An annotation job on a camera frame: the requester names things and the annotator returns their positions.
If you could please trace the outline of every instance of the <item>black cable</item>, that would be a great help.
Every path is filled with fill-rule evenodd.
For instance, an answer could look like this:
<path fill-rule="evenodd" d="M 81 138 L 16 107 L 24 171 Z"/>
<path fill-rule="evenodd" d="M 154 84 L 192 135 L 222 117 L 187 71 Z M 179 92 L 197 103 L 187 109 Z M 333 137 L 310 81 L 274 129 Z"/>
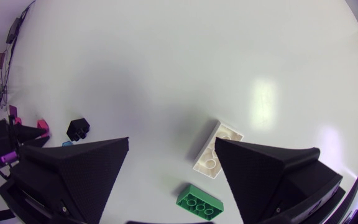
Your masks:
<path fill-rule="evenodd" d="M 23 10 L 23 12 L 22 12 L 22 14 L 21 14 L 21 16 L 20 16 L 20 18 L 21 18 L 21 23 L 20 23 L 20 26 L 19 26 L 19 31 L 20 31 L 21 25 L 22 25 L 22 23 L 23 23 L 23 21 L 24 21 L 26 15 L 27 15 L 27 12 L 28 12 L 29 9 L 30 9 L 30 6 L 31 6 L 35 1 L 36 1 L 36 0 L 32 1 L 32 2 L 26 7 L 26 9 Z M 5 91 L 5 89 L 7 88 L 7 81 L 8 81 L 8 78 L 9 78 L 9 73 L 10 73 L 10 71 L 11 71 L 11 63 L 12 63 L 12 57 L 13 57 L 14 48 L 15 48 L 15 46 L 16 46 L 16 41 L 17 41 L 17 36 L 15 37 L 15 39 L 14 39 L 14 41 L 13 41 L 13 44 L 12 44 L 12 47 L 11 47 L 11 57 L 10 57 L 10 59 L 9 59 L 9 64 L 8 64 L 8 67 L 7 67 L 7 71 L 5 72 L 5 77 L 6 77 L 5 79 L 6 79 L 6 81 L 5 81 L 4 87 L 2 88 L 2 92 L 1 92 L 2 95 L 4 94 L 4 91 Z"/>

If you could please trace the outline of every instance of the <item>white table surface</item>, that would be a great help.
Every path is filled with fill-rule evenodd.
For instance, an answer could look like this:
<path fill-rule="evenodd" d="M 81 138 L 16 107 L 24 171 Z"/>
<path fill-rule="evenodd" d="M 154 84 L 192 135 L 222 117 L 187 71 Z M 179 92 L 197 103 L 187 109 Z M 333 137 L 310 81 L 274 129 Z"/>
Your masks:
<path fill-rule="evenodd" d="M 193 171 L 219 119 L 243 141 L 321 149 L 358 174 L 358 24 L 343 0 L 40 1 L 15 49 L 9 103 L 76 144 L 129 136 L 101 223 L 202 222 L 175 205 L 186 183 L 224 203 L 215 223 L 242 223 L 224 173 Z"/>

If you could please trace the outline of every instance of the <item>white lego brick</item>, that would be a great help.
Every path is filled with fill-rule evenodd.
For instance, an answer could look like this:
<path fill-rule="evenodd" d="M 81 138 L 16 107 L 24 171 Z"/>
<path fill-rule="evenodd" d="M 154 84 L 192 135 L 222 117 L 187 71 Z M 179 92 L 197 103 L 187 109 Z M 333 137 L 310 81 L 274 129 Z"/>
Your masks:
<path fill-rule="evenodd" d="M 193 170 L 198 171 L 212 179 L 215 179 L 222 171 L 221 163 L 219 162 L 219 159 L 215 153 L 216 137 L 221 139 L 241 141 L 244 136 L 218 121 L 203 149 L 198 154 L 193 166 Z"/>

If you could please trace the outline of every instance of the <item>pink object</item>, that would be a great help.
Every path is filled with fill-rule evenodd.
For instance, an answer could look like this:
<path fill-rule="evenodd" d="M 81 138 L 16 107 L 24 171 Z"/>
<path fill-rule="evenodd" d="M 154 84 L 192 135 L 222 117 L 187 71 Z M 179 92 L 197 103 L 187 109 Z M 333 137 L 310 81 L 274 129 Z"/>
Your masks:
<path fill-rule="evenodd" d="M 41 135 L 41 138 L 49 135 L 49 126 L 44 119 L 40 119 L 37 121 L 37 128 L 42 128 L 42 129 L 47 130 L 47 132 L 45 134 Z"/>
<path fill-rule="evenodd" d="M 15 124 L 22 124 L 22 120 L 18 117 L 15 117 Z"/>

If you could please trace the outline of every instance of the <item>green lego brick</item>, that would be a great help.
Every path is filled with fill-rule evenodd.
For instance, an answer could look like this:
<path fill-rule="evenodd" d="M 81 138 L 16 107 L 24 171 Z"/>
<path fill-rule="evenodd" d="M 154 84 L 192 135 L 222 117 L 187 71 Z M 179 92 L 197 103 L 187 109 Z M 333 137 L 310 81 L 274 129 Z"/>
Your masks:
<path fill-rule="evenodd" d="M 180 193 L 177 205 L 208 221 L 223 212 L 220 200 L 191 184 Z"/>

